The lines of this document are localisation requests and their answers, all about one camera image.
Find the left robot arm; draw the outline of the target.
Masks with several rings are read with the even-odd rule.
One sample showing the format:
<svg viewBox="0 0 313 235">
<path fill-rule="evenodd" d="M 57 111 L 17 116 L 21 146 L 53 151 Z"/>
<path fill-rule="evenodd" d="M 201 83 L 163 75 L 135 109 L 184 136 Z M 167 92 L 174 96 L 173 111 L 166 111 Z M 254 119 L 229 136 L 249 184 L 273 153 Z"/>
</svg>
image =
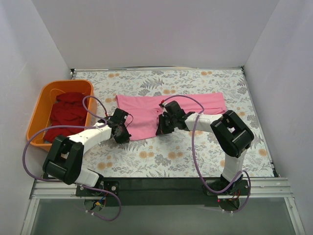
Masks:
<svg viewBox="0 0 313 235">
<path fill-rule="evenodd" d="M 98 120 L 91 128 L 68 137 L 57 136 L 44 162 L 44 173 L 67 185 L 86 185 L 92 195 L 100 195 L 104 190 L 101 175 L 83 167 L 83 156 L 110 139 L 116 143 L 129 142 L 131 135 L 125 126 L 128 115 L 117 108 L 112 116 Z"/>
</svg>

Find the pink t shirt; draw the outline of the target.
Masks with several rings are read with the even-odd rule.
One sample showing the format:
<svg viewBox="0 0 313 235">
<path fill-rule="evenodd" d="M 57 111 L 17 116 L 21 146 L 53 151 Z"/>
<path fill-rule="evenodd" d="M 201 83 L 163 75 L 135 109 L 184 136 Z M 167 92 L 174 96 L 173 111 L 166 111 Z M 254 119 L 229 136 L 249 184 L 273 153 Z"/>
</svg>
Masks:
<svg viewBox="0 0 313 235">
<path fill-rule="evenodd" d="M 126 96 L 117 95 L 116 101 L 119 109 L 129 113 L 125 125 L 131 135 L 131 141 L 139 141 L 156 136 L 158 116 L 163 110 L 159 106 L 162 100 L 168 98 L 161 96 Z M 184 97 L 174 97 L 171 101 L 177 101 L 185 112 L 200 112 L 201 106 L 207 115 L 217 115 L 224 113 L 227 108 L 222 93 L 213 94 L 188 94 Z"/>
</svg>

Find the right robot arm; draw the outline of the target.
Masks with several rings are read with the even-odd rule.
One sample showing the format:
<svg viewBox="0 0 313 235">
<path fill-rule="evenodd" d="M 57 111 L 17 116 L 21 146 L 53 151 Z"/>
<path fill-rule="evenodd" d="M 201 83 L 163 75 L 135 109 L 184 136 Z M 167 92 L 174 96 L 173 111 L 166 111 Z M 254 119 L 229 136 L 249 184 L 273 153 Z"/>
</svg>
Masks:
<svg viewBox="0 0 313 235">
<path fill-rule="evenodd" d="M 246 171 L 242 170 L 243 161 L 247 150 L 254 140 L 253 132 L 232 110 L 219 115 L 207 115 L 204 107 L 201 111 L 185 112 L 178 102 L 162 101 L 159 106 L 163 109 L 158 116 L 158 128 L 156 135 L 165 135 L 179 130 L 191 131 L 191 149 L 196 171 L 204 187 L 214 194 L 226 193 L 231 195 L 239 189 L 239 182 Z M 208 183 L 204 180 L 199 169 L 195 149 L 195 132 L 202 131 L 214 134 L 221 149 L 225 153 L 224 169 L 220 179 Z"/>
</svg>

